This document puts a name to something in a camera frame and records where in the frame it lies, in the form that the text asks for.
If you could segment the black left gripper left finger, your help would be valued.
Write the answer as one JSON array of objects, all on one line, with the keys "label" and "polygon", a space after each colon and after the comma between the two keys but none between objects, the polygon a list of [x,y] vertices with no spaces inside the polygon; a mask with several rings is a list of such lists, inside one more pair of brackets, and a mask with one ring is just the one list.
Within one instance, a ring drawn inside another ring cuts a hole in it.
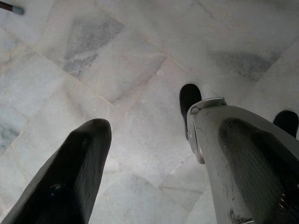
[{"label": "black left gripper left finger", "polygon": [[1,224],[88,224],[111,140],[105,119],[92,119],[73,130]]}]

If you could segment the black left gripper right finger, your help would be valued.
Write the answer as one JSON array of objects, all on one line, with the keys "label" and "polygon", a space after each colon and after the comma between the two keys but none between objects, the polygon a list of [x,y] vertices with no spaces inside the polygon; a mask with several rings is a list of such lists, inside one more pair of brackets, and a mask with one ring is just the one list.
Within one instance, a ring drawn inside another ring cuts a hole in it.
[{"label": "black left gripper right finger", "polygon": [[270,132],[222,121],[219,144],[256,224],[299,224],[299,161]]}]

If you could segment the black robot right foot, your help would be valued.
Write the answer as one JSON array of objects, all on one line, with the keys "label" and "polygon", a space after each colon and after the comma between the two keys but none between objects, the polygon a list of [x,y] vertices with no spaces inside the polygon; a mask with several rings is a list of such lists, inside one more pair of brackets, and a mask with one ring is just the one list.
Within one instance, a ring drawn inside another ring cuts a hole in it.
[{"label": "black robot right foot", "polygon": [[296,138],[299,128],[299,116],[295,112],[284,110],[276,115],[273,124]]}]

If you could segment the black robot foot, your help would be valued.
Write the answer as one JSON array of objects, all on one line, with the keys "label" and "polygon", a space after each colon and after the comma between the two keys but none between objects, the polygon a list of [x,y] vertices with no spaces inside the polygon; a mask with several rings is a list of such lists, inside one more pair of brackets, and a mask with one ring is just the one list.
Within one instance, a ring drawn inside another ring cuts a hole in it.
[{"label": "black robot foot", "polygon": [[179,94],[180,111],[185,125],[185,136],[188,140],[188,128],[187,128],[187,112],[190,107],[201,101],[201,93],[199,88],[195,84],[185,84]]},{"label": "black robot foot", "polygon": [[299,128],[299,116],[295,112],[284,110],[276,115],[273,124],[296,138]]}]

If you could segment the grey robot left leg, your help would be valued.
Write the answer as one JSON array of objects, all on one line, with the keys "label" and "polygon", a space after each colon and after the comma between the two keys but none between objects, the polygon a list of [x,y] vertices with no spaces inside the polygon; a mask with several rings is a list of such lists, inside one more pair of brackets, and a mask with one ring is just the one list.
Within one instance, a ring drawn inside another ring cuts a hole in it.
[{"label": "grey robot left leg", "polygon": [[201,164],[205,164],[218,224],[256,224],[237,187],[229,162],[218,140],[219,128],[226,119],[240,119],[273,134],[299,161],[299,140],[240,107],[227,105],[224,98],[209,98],[195,103],[187,113],[188,140]]}]

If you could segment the black robot left foot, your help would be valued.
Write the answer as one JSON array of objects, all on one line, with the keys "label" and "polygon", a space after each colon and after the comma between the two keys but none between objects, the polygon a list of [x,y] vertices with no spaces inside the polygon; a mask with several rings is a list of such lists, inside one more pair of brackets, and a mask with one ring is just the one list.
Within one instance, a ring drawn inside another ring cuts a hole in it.
[{"label": "black robot left foot", "polygon": [[185,125],[185,136],[188,140],[188,128],[187,128],[187,112],[190,107],[201,101],[201,93],[199,88],[195,84],[185,84],[179,94],[180,111]]}]

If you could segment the dark furniture leg, grey cap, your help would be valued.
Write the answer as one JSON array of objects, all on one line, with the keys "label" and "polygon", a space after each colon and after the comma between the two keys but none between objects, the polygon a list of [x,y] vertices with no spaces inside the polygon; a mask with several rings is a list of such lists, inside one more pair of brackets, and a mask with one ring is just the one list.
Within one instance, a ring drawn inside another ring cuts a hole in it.
[{"label": "dark furniture leg, grey cap", "polygon": [[0,9],[7,10],[17,15],[24,15],[24,10],[21,7],[10,5],[8,3],[0,1]]}]

